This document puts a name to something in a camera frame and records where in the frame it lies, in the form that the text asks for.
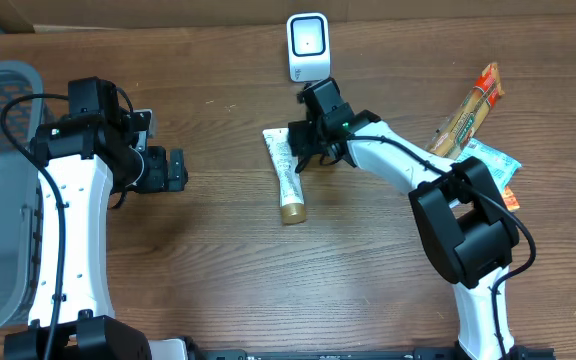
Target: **tube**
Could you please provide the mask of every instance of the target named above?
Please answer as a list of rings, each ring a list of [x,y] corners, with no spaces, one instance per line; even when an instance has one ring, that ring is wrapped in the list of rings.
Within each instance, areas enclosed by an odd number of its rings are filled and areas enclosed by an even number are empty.
[[[292,156],[288,144],[288,129],[266,129],[263,135],[279,178],[281,221],[286,225],[304,222],[306,221],[304,195],[301,192],[299,174],[295,173],[298,161],[296,156]]]

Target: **tabletop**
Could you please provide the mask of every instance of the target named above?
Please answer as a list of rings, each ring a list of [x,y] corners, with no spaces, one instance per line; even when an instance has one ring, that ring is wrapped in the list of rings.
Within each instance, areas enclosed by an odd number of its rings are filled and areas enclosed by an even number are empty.
[[[332,74],[423,146],[481,70],[506,95],[476,137],[523,168],[511,187],[535,265],[507,285],[516,342],[576,359],[576,15],[333,23]],[[451,346],[450,284],[422,249],[406,196],[347,164],[302,174],[308,220],[282,226],[261,135],[305,117],[284,25],[0,35],[45,90],[98,76],[154,109],[153,144],[184,150],[182,193],[129,194],[107,222],[116,317],[150,339],[208,349],[405,350]],[[60,115],[64,104],[49,102]],[[524,240],[513,250],[525,261]],[[0,331],[0,357],[3,336]]]

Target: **white tube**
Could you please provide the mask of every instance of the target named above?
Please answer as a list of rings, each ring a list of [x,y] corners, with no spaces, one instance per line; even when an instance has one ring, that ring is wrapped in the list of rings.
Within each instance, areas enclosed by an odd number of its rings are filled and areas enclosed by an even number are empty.
[[[279,178],[279,206],[284,224],[297,224],[306,220],[304,195],[301,192],[297,157],[292,156],[288,144],[288,129],[266,129],[263,131],[270,158]]]

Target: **plastic bin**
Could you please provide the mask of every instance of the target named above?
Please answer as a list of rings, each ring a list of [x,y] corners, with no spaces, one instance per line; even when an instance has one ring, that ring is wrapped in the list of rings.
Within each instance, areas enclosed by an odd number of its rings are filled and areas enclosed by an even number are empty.
[[[12,99],[42,93],[37,71],[17,61],[0,62],[0,112]],[[24,144],[42,121],[52,121],[43,99],[11,109],[8,125]],[[0,129],[0,327],[27,322],[37,288],[41,254],[41,194],[37,171],[14,150]]]

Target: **basket hole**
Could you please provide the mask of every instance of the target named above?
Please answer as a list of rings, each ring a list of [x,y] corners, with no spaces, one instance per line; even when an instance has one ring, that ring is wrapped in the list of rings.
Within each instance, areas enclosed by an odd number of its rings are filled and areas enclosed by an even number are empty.
[[[17,85],[6,85],[4,86],[5,92],[17,92],[19,91],[19,86]]]

